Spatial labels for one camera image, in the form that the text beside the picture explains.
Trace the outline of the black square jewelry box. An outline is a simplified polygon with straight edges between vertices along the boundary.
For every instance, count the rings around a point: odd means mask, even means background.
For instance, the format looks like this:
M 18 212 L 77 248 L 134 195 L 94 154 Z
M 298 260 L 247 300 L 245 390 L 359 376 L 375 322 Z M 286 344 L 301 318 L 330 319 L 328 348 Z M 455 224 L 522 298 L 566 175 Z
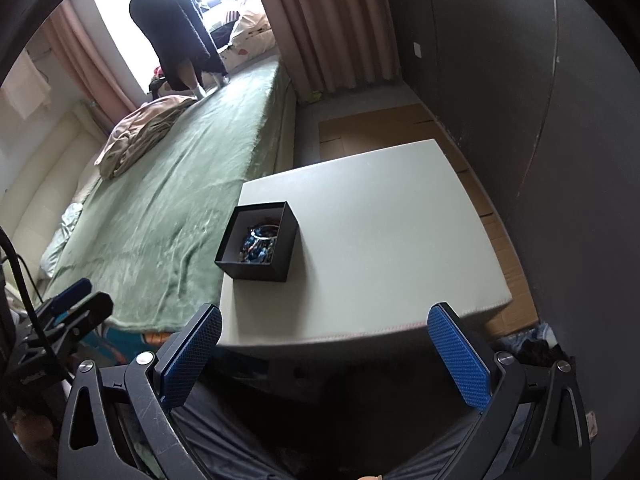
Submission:
M 298 222 L 287 202 L 236 206 L 215 263 L 235 280 L 284 283 Z

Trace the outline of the cartoon print bed sheet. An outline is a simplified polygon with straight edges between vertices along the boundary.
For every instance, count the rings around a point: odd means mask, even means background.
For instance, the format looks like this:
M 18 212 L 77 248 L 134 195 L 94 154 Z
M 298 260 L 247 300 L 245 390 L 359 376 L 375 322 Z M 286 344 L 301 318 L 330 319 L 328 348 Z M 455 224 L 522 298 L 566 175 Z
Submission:
M 142 352 L 155 352 L 171 333 L 131 333 L 101 324 L 88 333 L 78 346 L 78 356 L 92 359 L 99 366 L 128 364 Z

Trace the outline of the light pillow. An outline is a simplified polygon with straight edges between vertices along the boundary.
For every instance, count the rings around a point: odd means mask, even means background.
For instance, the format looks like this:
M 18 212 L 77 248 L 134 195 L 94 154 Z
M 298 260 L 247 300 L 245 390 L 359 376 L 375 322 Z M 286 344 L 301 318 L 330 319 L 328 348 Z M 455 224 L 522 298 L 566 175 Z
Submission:
M 40 259 L 39 267 L 42 278 L 53 278 L 58 260 L 60 260 L 62 252 L 77 226 L 83 209 L 82 203 L 71 203 L 63 212 L 60 223 Z

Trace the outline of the green bed blanket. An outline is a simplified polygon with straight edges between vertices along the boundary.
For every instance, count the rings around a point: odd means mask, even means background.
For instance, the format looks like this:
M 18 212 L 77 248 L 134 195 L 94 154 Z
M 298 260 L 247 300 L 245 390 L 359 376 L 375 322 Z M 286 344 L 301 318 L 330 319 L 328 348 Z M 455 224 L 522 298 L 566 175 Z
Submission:
M 220 297 L 215 257 L 245 182 L 293 165 L 296 97 L 277 53 L 232 75 L 85 202 L 47 294 L 80 278 L 112 297 L 107 324 L 175 332 Z

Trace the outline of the cream padded headboard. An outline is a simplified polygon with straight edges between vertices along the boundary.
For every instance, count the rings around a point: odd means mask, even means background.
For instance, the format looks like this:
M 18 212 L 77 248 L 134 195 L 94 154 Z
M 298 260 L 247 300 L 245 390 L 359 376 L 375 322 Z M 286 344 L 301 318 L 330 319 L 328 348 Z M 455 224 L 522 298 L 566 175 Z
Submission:
M 33 278 L 38 278 L 42 254 L 105 141 L 88 107 L 75 104 L 2 197 L 1 227 Z

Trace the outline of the folded beige quilt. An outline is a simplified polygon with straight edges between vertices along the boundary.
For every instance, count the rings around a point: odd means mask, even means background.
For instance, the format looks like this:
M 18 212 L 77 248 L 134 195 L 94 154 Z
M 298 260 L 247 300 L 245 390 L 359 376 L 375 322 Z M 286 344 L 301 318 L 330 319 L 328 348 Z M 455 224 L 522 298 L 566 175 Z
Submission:
M 103 180 L 121 176 L 160 143 L 181 115 L 198 102 L 190 96 L 162 96 L 143 103 L 113 128 L 96 158 Z

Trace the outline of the white square stool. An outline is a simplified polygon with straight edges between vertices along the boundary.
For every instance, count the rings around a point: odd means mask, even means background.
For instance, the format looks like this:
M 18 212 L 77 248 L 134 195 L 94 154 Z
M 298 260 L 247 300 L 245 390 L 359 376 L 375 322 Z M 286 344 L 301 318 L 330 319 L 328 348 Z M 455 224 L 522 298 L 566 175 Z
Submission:
M 446 302 L 479 326 L 512 298 L 468 194 L 432 140 L 246 182 L 241 205 L 287 203 L 298 222 L 283 283 L 222 283 L 224 348 L 351 359 L 428 344 Z

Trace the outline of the pink left curtain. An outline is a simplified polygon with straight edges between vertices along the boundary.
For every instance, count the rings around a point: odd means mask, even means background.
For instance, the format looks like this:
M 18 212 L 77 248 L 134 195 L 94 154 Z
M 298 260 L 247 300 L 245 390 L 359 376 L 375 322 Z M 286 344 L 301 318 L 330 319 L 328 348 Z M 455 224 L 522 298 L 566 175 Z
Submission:
M 68 76 L 112 125 L 137 108 L 99 54 L 70 0 L 59 4 L 41 29 Z

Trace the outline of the pink curtain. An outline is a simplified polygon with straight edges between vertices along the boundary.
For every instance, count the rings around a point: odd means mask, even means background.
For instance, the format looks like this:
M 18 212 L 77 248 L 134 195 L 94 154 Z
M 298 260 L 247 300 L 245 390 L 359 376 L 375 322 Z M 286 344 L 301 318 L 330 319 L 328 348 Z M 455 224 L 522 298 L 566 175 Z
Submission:
M 70 0 L 59 4 L 41 29 L 68 76 L 112 125 L 137 108 L 99 54 Z
M 299 99 L 396 79 L 388 0 L 262 0 Z

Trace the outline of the white hanging cloth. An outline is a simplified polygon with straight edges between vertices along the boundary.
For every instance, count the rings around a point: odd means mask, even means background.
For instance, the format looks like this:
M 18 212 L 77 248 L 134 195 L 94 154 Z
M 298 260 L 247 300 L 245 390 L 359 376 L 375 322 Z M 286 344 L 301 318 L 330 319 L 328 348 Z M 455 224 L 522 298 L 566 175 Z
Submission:
M 23 120 L 51 104 L 51 87 L 23 50 L 2 82 L 1 94 Z

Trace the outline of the person in black dress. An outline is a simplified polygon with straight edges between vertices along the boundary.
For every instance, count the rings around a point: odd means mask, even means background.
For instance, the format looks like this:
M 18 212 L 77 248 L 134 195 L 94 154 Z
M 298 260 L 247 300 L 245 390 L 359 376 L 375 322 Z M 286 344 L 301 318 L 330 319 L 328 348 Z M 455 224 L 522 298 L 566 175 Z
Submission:
M 205 26 L 200 0 L 130 0 L 130 18 L 151 44 L 160 68 L 175 91 L 206 97 L 203 75 L 227 82 L 228 70 Z

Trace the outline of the floral bedding pile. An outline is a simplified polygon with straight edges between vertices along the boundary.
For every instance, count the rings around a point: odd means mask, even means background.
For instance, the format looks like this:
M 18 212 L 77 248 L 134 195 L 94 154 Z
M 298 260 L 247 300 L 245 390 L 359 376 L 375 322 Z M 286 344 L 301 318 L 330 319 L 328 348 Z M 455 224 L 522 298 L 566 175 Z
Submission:
M 262 0 L 221 0 L 203 20 L 228 72 L 277 47 Z

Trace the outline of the pink right curtain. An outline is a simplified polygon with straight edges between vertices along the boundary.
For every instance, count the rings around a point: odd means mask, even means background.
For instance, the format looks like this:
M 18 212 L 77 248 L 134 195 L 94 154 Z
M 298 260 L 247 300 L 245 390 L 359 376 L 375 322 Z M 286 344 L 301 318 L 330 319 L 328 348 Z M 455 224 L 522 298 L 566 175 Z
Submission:
M 388 0 L 262 0 L 299 99 L 396 79 Z

